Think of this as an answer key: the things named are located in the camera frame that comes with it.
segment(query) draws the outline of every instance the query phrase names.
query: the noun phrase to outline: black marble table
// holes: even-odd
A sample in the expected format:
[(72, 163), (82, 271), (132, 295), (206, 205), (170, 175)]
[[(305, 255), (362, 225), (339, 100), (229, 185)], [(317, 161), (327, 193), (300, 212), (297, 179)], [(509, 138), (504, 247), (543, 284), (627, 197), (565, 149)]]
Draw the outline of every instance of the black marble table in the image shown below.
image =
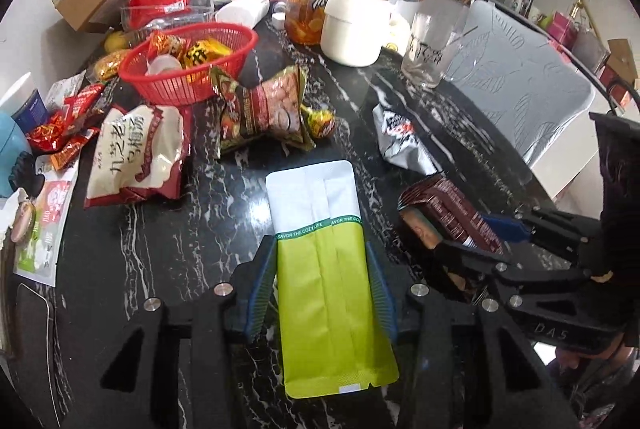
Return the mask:
[[(293, 46), (283, 32), (265, 23), (256, 31), (260, 41), (240, 81), (254, 86), (293, 62), (307, 65), (305, 103), (335, 110), (335, 134), (308, 153), (260, 139), (215, 161), (210, 135), (214, 114), (210, 104), (202, 102), (194, 105), (192, 154), (179, 200), (155, 198), (88, 210), (82, 202), (93, 148), (82, 152), (56, 288), (29, 283), (54, 306), (54, 387), (61, 415), (87, 401), (96, 356), (147, 297), (169, 305), (191, 300), (252, 258), (262, 236), (273, 233), (265, 190), (265, 177), (272, 171), (350, 161), (366, 229), (384, 244), (390, 258), (408, 265), (420, 279), (420, 266), (398, 232), (396, 204), (401, 189), (422, 176), (381, 158), (372, 117), (379, 102), (414, 122), (433, 158), (478, 210), (513, 212), (523, 203), (550, 204), (516, 150), (450, 84), (443, 82), (433, 91), (416, 88), (400, 73), (401, 57), (386, 50), (374, 65), (352, 69), (324, 59), (319, 48)], [(114, 101), (131, 109), (139, 97), (119, 84)], [(531, 247), (514, 248), (510, 257), (532, 268), (555, 265)], [(393, 386), (327, 398), (287, 398), (273, 323), (253, 346), (234, 348), (232, 362), (250, 428), (391, 428), (398, 415)], [(185, 361), (178, 385), (183, 428), (191, 427), (189, 383)]]

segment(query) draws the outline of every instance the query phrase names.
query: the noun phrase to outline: white bottle cap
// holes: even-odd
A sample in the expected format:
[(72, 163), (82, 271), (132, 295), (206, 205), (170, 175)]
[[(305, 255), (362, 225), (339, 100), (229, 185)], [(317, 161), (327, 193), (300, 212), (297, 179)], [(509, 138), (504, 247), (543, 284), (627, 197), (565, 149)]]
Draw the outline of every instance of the white bottle cap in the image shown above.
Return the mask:
[(271, 14), (271, 24), (276, 30), (284, 30), (284, 12)]

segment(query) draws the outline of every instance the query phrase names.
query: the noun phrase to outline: pink box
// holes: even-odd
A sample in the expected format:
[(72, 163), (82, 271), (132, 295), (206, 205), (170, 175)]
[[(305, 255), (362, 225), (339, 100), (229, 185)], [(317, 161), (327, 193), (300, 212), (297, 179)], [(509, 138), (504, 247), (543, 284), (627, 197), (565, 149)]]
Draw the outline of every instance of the pink box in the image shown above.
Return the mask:
[(578, 28), (574, 22), (560, 12), (554, 14), (553, 20), (546, 27), (546, 33), (551, 35), (562, 46), (571, 50), (578, 38)]

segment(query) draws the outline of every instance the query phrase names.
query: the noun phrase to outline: green snack bag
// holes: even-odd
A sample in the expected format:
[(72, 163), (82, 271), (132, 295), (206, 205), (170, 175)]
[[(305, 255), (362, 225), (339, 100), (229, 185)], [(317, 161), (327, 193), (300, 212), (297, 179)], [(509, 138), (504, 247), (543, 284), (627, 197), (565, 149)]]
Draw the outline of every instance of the green snack bag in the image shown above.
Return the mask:
[(316, 164), (266, 180), (278, 240), (284, 384), (293, 398), (398, 379), (374, 314), (351, 164)]

